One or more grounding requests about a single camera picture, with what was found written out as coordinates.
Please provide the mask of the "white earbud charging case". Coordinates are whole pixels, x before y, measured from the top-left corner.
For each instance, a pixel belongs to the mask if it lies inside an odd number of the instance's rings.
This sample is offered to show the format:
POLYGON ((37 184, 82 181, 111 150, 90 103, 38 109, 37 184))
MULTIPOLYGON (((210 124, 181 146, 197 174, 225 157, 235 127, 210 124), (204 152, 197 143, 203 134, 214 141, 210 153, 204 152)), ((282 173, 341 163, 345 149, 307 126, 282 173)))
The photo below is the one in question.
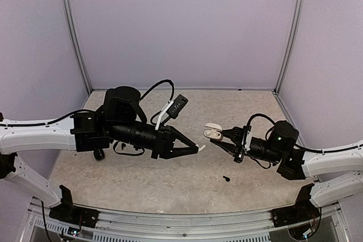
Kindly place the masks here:
POLYGON ((203 136, 209 139, 220 141, 223 139, 223 128, 219 124, 207 123, 204 125, 203 136))

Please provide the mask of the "black earbud charging case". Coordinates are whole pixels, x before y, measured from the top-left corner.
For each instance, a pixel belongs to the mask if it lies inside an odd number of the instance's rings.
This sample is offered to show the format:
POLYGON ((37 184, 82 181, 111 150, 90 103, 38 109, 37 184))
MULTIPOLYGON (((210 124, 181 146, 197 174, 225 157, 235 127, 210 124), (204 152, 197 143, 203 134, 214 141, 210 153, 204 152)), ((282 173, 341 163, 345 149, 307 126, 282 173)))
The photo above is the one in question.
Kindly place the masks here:
POLYGON ((94 158, 97 162, 100 162, 105 159, 105 153, 103 149, 97 149, 93 152, 94 158))

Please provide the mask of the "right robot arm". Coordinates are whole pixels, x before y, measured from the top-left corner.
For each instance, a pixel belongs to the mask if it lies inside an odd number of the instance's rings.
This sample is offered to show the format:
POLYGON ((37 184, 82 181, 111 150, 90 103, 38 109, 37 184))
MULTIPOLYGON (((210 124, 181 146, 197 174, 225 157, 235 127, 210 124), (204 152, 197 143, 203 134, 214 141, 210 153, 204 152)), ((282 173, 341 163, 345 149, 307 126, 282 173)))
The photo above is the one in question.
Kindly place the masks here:
POLYGON ((253 137, 249 125, 223 130, 220 125, 208 123, 203 135, 233 156, 235 162, 242 162, 244 157, 269 162, 287 180, 342 172, 339 177, 309 184, 300 190, 300 201, 290 209, 290 217, 297 222, 311 214, 312 205, 322 207, 362 193, 361 141, 322 150, 298 147, 299 132, 287 121, 276 122, 267 139, 253 137))

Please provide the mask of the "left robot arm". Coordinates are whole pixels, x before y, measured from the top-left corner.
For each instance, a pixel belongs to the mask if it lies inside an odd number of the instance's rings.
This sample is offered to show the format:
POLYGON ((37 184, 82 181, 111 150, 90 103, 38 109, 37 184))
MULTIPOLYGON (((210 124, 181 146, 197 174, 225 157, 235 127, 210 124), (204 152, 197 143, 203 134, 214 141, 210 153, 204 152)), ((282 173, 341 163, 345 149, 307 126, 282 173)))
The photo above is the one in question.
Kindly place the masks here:
POLYGON ((155 125, 148 124, 140 106, 144 95, 130 86, 108 89, 96 110, 76 110, 55 120, 14 121, 1 118, 1 178, 29 190, 67 222, 79 217, 71 192, 56 186, 26 165, 19 152, 68 150, 101 152, 113 142, 130 144, 136 150, 150 150, 153 159, 193 155, 201 147, 162 121, 164 114, 177 118, 188 100, 170 97, 155 125))

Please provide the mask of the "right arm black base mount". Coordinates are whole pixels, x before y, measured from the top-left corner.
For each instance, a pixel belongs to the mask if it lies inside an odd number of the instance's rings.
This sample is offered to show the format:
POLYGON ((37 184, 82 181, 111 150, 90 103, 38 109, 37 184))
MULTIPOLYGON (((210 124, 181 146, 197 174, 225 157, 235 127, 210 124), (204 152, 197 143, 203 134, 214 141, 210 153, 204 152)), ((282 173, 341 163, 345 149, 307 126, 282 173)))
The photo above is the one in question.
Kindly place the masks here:
POLYGON ((271 210, 274 227, 296 224, 321 216, 320 209, 310 201, 313 186, 314 184, 303 186, 293 205, 271 210))

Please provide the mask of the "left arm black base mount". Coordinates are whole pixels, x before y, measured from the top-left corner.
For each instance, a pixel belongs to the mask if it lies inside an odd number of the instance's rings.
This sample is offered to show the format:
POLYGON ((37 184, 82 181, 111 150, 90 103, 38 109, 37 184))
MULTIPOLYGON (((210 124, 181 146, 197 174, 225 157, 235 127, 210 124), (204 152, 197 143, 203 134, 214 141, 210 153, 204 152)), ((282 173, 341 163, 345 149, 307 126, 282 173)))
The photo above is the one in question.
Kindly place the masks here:
POLYGON ((76 206, 73 204, 71 191, 63 185, 60 185, 60 190, 62 193, 60 204, 50 208, 49 217, 81 227, 95 228, 99 211, 76 206))

